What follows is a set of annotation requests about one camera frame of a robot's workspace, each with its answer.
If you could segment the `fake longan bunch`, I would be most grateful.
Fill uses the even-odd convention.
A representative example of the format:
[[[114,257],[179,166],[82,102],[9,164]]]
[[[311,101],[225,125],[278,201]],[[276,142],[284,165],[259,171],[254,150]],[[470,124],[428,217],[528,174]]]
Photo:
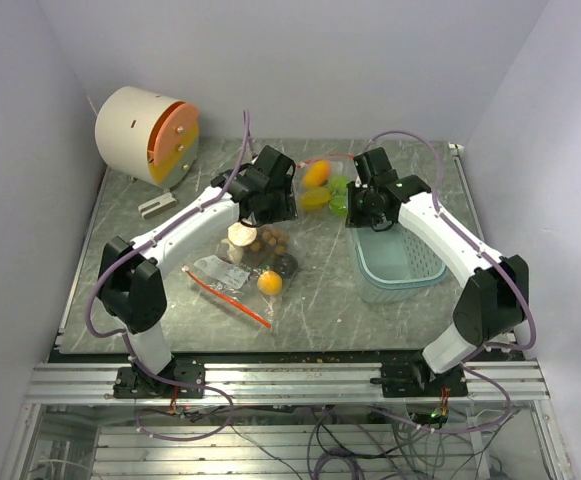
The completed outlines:
[[[257,229],[254,241],[247,247],[253,253],[270,253],[283,255],[288,251],[290,236],[275,226],[263,226]]]

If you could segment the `teal plastic basket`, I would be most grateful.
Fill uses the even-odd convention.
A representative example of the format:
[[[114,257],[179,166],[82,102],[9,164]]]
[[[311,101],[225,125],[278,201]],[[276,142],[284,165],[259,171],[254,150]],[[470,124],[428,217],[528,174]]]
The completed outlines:
[[[447,267],[434,251],[400,225],[383,232],[351,228],[347,233],[354,281],[366,303],[404,301],[446,275]]]

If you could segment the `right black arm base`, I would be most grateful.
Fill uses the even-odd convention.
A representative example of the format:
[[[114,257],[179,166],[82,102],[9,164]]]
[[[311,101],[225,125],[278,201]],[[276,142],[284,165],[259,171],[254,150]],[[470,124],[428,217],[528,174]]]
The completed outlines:
[[[423,361],[383,364],[369,383],[380,386],[385,398],[441,398],[443,393],[450,397],[468,395],[460,367],[436,374]]]

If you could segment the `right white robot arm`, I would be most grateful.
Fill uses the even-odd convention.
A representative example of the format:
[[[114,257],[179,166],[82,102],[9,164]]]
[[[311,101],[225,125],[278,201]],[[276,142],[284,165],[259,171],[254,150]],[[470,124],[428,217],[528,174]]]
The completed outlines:
[[[529,267],[488,246],[441,206],[420,177],[401,177],[383,148],[353,158],[359,180],[347,185],[346,226],[398,224],[423,241],[449,268],[462,293],[452,323],[422,350],[425,361],[410,373],[420,394],[435,394],[446,371],[523,321],[529,312]]]

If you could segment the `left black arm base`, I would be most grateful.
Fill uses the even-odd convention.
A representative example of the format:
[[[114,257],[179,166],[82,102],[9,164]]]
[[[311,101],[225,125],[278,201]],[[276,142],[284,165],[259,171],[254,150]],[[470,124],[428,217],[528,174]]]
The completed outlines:
[[[196,361],[186,363],[183,360],[172,360],[162,374],[166,379],[176,382],[177,386],[156,380],[136,365],[122,367],[116,375],[113,397],[153,399],[169,398],[177,394],[178,398],[197,399],[203,396],[201,386],[205,384],[205,369]]]

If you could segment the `clear zip bag red seal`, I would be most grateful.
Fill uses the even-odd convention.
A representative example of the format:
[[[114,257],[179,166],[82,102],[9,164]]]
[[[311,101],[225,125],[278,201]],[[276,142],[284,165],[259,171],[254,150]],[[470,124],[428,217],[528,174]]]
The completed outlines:
[[[216,236],[206,249],[193,254],[191,260],[182,266],[182,271],[211,300],[270,329],[283,303],[283,295],[303,263],[304,249],[291,222],[284,221],[264,226],[275,226],[289,234],[289,248],[286,253],[295,256],[299,262],[299,268],[292,278],[282,278],[283,290],[280,294],[264,295],[257,288],[259,275],[266,270],[272,270],[272,263],[278,255],[253,253],[246,248],[239,264],[230,263],[227,246],[221,243],[227,237],[229,227]]]

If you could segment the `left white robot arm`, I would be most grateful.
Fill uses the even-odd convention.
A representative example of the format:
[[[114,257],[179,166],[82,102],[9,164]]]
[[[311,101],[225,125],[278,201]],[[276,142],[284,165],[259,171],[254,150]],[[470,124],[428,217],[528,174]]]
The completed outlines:
[[[152,397],[173,387],[174,360],[160,321],[167,308],[164,279],[188,253],[238,223],[260,228],[296,218],[296,163],[271,146],[252,161],[216,176],[191,204],[161,226],[104,247],[93,299],[116,318],[138,384]]]

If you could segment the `fake orange fruit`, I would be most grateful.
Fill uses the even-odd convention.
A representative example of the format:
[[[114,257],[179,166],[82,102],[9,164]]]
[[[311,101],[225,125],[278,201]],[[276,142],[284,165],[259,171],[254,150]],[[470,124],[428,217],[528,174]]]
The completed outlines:
[[[283,290],[282,277],[273,270],[266,270],[257,279],[258,290],[268,296],[276,296]]]

